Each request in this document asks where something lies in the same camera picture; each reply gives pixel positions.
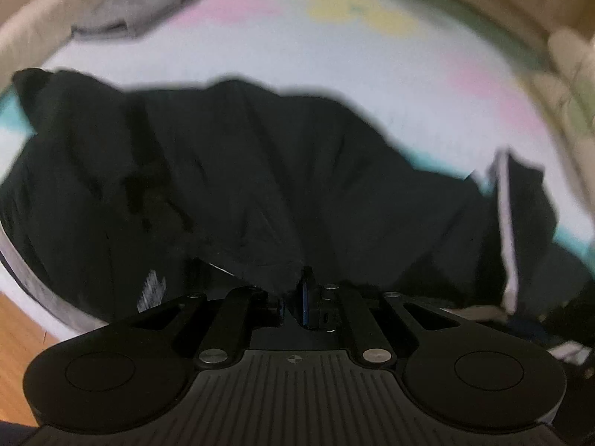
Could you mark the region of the black pants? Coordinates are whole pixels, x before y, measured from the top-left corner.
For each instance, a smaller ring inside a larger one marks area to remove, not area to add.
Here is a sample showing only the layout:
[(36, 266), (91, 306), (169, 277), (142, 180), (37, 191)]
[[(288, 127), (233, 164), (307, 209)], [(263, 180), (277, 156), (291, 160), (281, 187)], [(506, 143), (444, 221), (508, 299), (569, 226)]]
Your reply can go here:
[(275, 295), (310, 269), (594, 342), (593, 277), (554, 241), (543, 172), (508, 152), (483, 191), (323, 97), (126, 92), (39, 68), (12, 83), (33, 133), (1, 185), (1, 260), (74, 331), (205, 291), (212, 265)]

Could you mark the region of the floral bed blanket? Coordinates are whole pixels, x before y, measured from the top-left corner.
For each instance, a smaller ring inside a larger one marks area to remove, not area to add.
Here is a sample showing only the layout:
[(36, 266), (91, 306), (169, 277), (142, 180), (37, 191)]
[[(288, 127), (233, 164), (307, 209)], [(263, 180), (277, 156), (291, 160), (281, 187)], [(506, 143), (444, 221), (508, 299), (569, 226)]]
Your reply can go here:
[(73, 42), (96, 0), (34, 0), (1, 28), (1, 72), (45, 58), (119, 85), (241, 77), (344, 99), (422, 168), (482, 179), (513, 148), (546, 167), (557, 239), (593, 262), (572, 173), (505, 51), (417, 0), (202, 0), (130, 42)]

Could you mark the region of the cream floral pillow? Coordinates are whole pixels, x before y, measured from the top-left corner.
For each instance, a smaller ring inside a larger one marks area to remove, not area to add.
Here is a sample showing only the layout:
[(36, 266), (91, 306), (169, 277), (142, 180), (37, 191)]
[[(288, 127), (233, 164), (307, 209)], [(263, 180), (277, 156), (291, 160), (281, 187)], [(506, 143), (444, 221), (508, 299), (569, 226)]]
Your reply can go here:
[(520, 85), (553, 137), (572, 196), (594, 216), (594, 42), (570, 27), (548, 37), (548, 70), (526, 71)]

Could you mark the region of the grey folded garment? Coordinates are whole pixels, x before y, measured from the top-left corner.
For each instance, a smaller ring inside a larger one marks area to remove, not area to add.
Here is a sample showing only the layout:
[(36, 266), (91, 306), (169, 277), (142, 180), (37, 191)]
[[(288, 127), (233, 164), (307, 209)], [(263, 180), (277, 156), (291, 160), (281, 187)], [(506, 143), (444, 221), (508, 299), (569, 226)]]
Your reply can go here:
[(102, 0), (72, 25), (77, 41), (130, 39), (199, 0)]

